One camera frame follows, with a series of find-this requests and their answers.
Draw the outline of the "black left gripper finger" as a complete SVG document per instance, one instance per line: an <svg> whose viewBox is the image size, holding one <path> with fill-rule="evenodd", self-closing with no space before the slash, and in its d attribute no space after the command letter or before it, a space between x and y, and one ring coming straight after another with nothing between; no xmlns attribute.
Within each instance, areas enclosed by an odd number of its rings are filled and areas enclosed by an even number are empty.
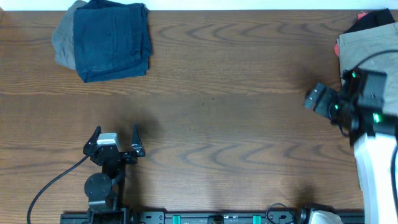
<svg viewBox="0 0 398 224"><path fill-rule="evenodd" d="M94 133L91 135L89 140L86 142L85 146L97 145L97 140L101 134L101 126L97 126Z"/></svg>
<svg viewBox="0 0 398 224"><path fill-rule="evenodd" d="M133 124L133 128L132 128L131 146L132 146L134 152L136 153L137 157L145 157L146 156L146 151L145 151L144 145L139 137L136 123Z"/></svg>

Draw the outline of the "navy blue shorts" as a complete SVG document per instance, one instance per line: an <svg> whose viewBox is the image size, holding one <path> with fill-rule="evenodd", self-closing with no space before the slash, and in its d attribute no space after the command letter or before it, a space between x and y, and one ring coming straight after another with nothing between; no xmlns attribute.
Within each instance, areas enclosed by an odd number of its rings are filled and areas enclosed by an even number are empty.
<svg viewBox="0 0 398 224"><path fill-rule="evenodd" d="M89 1L73 15L76 71L85 83L144 76L152 47L143 3Z"/></svg>

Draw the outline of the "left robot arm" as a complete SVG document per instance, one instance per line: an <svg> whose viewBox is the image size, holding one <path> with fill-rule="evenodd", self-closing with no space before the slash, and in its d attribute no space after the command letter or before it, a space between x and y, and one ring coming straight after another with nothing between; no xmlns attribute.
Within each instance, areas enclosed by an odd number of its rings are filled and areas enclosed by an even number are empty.
<svg viewBox="0 0 398 224"><path fill-rule="evenodd" d="M121 152L116 133L102 133L97 126L83 147L84 155L101 167L88 177L84 191L88 197L87 223L131 223L131 211L123 205L126 166L137 163L135 150Z"/></svg>

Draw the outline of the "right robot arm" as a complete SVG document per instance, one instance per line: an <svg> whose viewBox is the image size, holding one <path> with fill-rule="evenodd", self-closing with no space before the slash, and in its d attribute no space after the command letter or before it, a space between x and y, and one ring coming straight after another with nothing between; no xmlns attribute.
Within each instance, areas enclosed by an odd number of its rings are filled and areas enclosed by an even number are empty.
<svg viewBox="0 0 398 224"><path fill-rule="evenodd" d="M397 115L383 110L387 73L355 66L336 91L317 83L303 107L330 120L354 149L365 223L397 223Z"/></svg>

